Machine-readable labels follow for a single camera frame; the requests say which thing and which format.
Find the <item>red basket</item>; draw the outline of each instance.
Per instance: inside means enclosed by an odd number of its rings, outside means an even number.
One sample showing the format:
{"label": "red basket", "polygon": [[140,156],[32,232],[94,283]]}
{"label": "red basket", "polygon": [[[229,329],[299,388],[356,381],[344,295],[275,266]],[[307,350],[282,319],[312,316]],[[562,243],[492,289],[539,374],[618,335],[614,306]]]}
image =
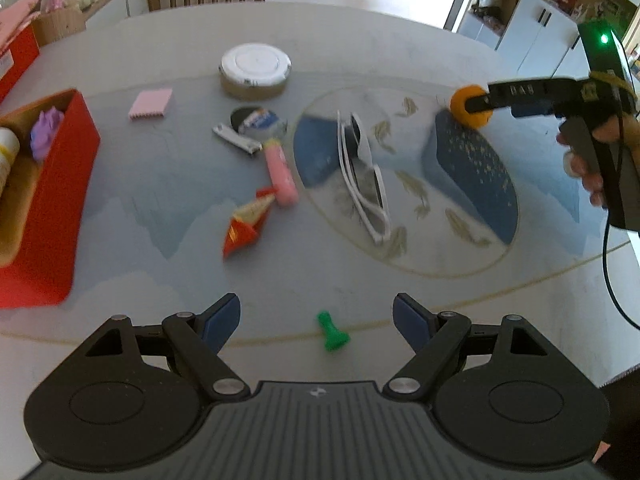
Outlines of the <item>red basket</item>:
{"label": "red basket", "polygon": [[0,56],[0,103],[39,55],[33,27],[29,25]]}
{"label": "red basket", "polygon": [[[65,112],[43,164],[30,131],[41,110]],[[100,136],[77,90],[65,90],[0,118],[20,153],[0,195],[0,308],[61,303],[71,291],[84,197]]]}

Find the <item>green chess piece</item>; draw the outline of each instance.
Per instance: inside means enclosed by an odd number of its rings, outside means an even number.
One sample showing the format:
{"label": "green chess piece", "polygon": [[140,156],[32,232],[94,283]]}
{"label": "green chess piece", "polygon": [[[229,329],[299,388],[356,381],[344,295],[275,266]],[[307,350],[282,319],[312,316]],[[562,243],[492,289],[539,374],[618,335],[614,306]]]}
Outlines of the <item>green chess piece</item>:
{"label": "green chess piece", "polygon": [[349,334],[336,328],[334,322],[331,320],[331,314],[326,310],[318,314],[318,323],[320,323],[322,331],[324,332],[324,347],[329,352],[337,350],[350,341],[351,337]]}

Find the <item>person's hand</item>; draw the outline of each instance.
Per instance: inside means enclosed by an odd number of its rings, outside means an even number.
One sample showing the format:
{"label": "person's hand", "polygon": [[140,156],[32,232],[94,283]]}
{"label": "person's hand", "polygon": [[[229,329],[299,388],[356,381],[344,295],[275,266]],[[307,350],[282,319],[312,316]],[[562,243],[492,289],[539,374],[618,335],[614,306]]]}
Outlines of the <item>person's hand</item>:
{"label": "person's hand", "polygon": [[598,450],[596,451],[596,454],[594,455],[591,461],[593,463],[596,463],[600,459],[600,457],[607,452],[607,449],[609,449],[609,447],[610,445],[607,444],[606,442],[601,442],[600,445],[598,446]]}
{"label": "person's hand", "polygon": [[[593,131],[593,138],[600,142],[615,142],[620,138],[620,128],[618,126],[618,118],[611,117],[602,126],[597,127]],[[569,146],[562,134],[558,134],[556,137],[558,143],[563,146]],[[602,175],[599,173],[593,173],[590,170],[587,161],[581,156],[573,155],[570,161],[570,167],[572,171],[582,179],[582,186],[586,189],[590,196],[591,205],[596,207],[602,207],[605,205],[604,194],[602,192]]]}

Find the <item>orange foam ball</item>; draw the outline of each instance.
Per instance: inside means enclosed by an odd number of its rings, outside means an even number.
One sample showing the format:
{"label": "orange foam ball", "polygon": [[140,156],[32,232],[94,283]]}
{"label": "orange foam ball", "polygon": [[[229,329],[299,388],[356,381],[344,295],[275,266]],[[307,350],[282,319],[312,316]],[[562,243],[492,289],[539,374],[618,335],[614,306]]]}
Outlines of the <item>orange foam ball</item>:
{"label": "orange foam ball", "polygon": [[486,126],[489,119],[491,119],[491,116],[494,114],[493,110],[478,112],[475,114],[470,114],[465,110],[465,102],[467,99],[485,94],[486,90],[478,85],[463,86],[456,90],[451,96],[451,101],[449,102],[449,110],[451,110],[451,114],[455,120],[460,124],[475,130]]}

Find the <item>white round container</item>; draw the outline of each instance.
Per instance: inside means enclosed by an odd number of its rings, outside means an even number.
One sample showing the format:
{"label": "white round container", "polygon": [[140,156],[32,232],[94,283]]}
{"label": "white round container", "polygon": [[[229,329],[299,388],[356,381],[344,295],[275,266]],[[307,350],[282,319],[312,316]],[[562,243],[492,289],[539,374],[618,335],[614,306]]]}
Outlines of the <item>white round container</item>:
{"label": "white round container", "polygon": [[220,62],[222,88],[245,101],[276,97],[291,73],[289,56],[274,46],[245,43],[225,52]]}
{"label": "white round container", "polygon": [[0,194],[20,151],[20,141],[9,128],[0,128]]}
{"label": "white round container", "polygon": [[20,141],[9,128],[0,128],[0,155],[13,164],[20,151]]}

